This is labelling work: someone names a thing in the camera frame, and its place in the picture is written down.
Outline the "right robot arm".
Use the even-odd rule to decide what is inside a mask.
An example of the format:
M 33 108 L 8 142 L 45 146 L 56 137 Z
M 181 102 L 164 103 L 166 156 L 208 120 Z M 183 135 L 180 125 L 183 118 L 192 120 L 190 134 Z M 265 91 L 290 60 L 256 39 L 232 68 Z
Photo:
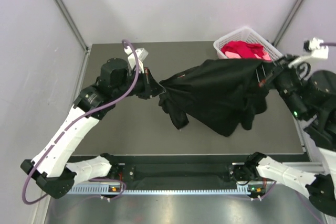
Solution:
M 282 57 L 265 65 L 267 74 L 261 88 L 274 88 L 309 137 L 327 166 L 324 174 L 304 172 L 255 152 L 244 163 L 246 180 L 266 178 L 277 181 L 308 198 L 320 212 L 335 216 L 335 73 L 310 72 L 307 61 Z

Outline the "aluminium frame post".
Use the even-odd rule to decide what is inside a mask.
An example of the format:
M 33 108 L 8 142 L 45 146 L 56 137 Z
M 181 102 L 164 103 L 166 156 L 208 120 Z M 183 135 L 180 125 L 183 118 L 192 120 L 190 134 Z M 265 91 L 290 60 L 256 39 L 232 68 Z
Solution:
M 280 26 L 280 29 L 276 33 L 276 36 L 272 42 L 272 45 L 277 47 L 282 39 L 284 38 L 288 28 L 290 27 L 291 23 L 294 21 L 296 15 L 299 13 L 303 3 L 305 0 L 295 0 L 293 5 L 291 6 L 285 20 Z
M 67 25 L 69 26 L 71 32 L 75 36 L 77 42 L 79 43 L 80 47 L 84 50 L 84 52 L 88 52 L 89 46 L 85 42 L 83 36 L 81 35 L 77 25 L 75 24 L 68 8 L 64 4 L 63 0 L 54 0 L 57 8 L 61 12 L 64 20 L 66 21 Z

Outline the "white plastic basket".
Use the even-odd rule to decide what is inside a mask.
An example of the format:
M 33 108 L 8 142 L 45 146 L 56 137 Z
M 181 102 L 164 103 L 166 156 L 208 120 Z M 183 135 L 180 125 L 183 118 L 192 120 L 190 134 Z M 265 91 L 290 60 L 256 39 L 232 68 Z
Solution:
M 220 59 L 275 61 L 282 57 L 271 43 L 249 27 L 227 33 L 213 43 Z

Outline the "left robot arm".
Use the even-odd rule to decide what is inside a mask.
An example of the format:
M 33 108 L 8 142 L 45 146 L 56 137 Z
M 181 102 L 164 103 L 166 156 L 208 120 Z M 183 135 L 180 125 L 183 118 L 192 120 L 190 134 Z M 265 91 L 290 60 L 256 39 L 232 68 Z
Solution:
M 33 159 L 24 160 L 21 169 L 54 199 L 91 179 L 116 179 L 119 168 L 114 156 L 101 154 L 76 163 L 69 159 L 89 131 L 123 98 L 135 95 L 147 100 L 164 92 L 165 88 L 141 62 L 130 67 L 123 59 L 109 59 L 102 65 L 95 83 L 80 91 L 46 147 Z

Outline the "right aluminium frame post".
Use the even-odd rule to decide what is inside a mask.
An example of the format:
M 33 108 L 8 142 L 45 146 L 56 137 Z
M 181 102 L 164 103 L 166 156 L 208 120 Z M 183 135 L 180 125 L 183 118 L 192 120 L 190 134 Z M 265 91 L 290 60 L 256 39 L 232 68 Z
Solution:
M 272 42 L 272 45 L 277 47 L 282 39 L 284 38 L 288 28 L 290 27 L 291 23 L 294 21 L 296 15 L 299 13 L 303 3 L 305 0 L 295 0 L 293 5 L 291 6 L 285 20 L 280 26 L 280 29 L 276 33 L 276 36 Z

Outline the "left aluminium frame post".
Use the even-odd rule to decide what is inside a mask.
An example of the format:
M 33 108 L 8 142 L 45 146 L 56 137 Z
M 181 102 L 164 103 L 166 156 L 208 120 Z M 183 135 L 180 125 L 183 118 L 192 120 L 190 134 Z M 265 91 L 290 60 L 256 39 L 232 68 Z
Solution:
M 54 0 L 57 8 L 61 12 L 64 20 L 66 21 L 67 25 L 69 26 L 71 32 L 75 36 L 77 42 L 79 43 L 80 47 L 84 50 L 84 52 L 88 52 L 89 46 L 85 42 L 83 36 L 81 35 L 77 25 L 75 24 L 68 8 L 64 4 L 63 0 Z

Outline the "red t shirt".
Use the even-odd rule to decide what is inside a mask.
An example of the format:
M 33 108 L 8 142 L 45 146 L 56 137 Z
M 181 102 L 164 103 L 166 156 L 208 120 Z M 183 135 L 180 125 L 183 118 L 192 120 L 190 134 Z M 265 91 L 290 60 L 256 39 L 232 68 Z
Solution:
M 247 43 L 244 41 L 230 41 L 221 48 L 221 52 L 235 52 L 241 56 L 241 59 L 260 59 L 271 61 L 269 53 L 264 46 L 259 43 Z

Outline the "pink t shirt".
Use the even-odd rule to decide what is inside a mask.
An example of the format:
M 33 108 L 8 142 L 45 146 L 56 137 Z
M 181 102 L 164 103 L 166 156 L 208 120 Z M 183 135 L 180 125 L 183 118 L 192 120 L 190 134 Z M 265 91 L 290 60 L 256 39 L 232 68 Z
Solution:
M 229 51 L 226 51 L 225 52 L 225 56 L 229 59 L 240 59 L 241 56 L 235 52 L 229 52 Z

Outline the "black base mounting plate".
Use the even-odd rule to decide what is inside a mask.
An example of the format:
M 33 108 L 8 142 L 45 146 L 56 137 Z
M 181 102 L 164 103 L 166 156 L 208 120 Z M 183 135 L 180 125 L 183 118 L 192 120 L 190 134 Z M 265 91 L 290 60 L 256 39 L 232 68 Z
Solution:
M 71 163 L 79 181 L 124 182 L 128 189 L 226 189 L 235 183 L 259 181 L 256 165 L 263 154 L 251 155 L 108 155 L 78 156 Z

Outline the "black t shirt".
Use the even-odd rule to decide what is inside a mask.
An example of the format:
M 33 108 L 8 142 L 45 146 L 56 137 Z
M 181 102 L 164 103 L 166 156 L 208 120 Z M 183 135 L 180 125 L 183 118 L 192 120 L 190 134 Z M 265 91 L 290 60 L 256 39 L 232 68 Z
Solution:
M 159 106 L 178 130 L 191 116 L 229 137 L 239 125 L 251 130 L 255 116 L 267 110 L 269 92 L 258 85 L 265 76 L 262 60 L 206 60 L 160 81 L 166 92 L 159 96 Z

